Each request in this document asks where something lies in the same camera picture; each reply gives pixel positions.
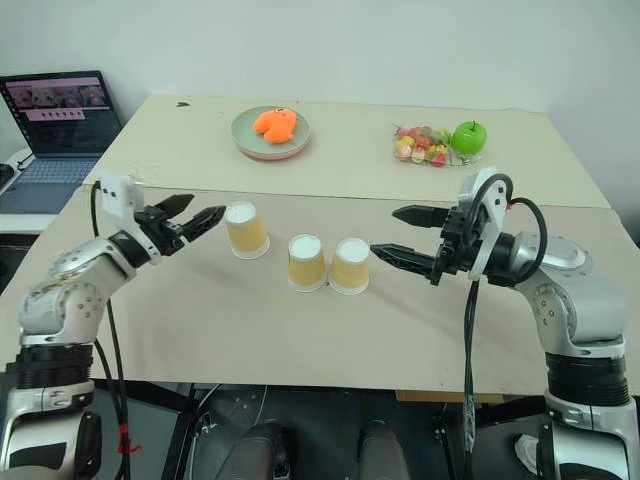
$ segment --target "laptop screen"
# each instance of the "laptop screen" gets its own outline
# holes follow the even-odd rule
[[[0,93],[34,154],[100,154],[122,128],[98,71],[2,77]]]

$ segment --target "laptop keyboard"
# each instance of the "laptop keyboard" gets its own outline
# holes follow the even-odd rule
[[[91,160],[36,160],[15,183],[82,183],[96,165]]]

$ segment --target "yellow paper cup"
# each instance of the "yellow paper cup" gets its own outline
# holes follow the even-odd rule
[[[258,258],[269,250],[271,241],[251,202],[234,202],[224,214],[231,251],[238,258]]]
[[[359,238],[338,244],[329,272],[329,285],[343,295],[356,295],[369,285],[369,245]]]
[[[289,241],[289,286],[298,292],[313,292],[326,281],[322,243],[302,233]]]

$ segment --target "laptop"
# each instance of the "laptop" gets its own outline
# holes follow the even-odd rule
[[[58,213],[122,128],[102,75],[0,77],[0,93],[35,156],[0,213]]]

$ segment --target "white bracket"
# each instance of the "white bracket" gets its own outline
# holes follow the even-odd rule
[[[144,208],[141,183],[129,175],[100,174],[102,209],[116,226],[135,238],[149,255],[149,263],[157,265],[162,260],[160,251],[136,223],[133,214]]]
[[[478,190],[480,190],[482,184],[496,173],[496,167],[486,167],[480,170],[473,177],[467,179],[465,184],[462,186],[462,190],[460,190],[460,193],[458,194],[458,204],[462,209],[466,207],[468,212],[469,206],[478,194]],[[482,244],[480,245],[476,261],[471,267],[471,270],[469,270],[469,278],[471,280],[479,280],[482,276],[482,272],[484,272],[484,269],[489,262],[489,257],[491,256],[493,247],[498,241],[500,232],[502,232],[504,216],[507,212],[506,192],[507,185],[502,180],[498,180],[489,187],[480,202],[487,210],[489,220],[480,235]]]

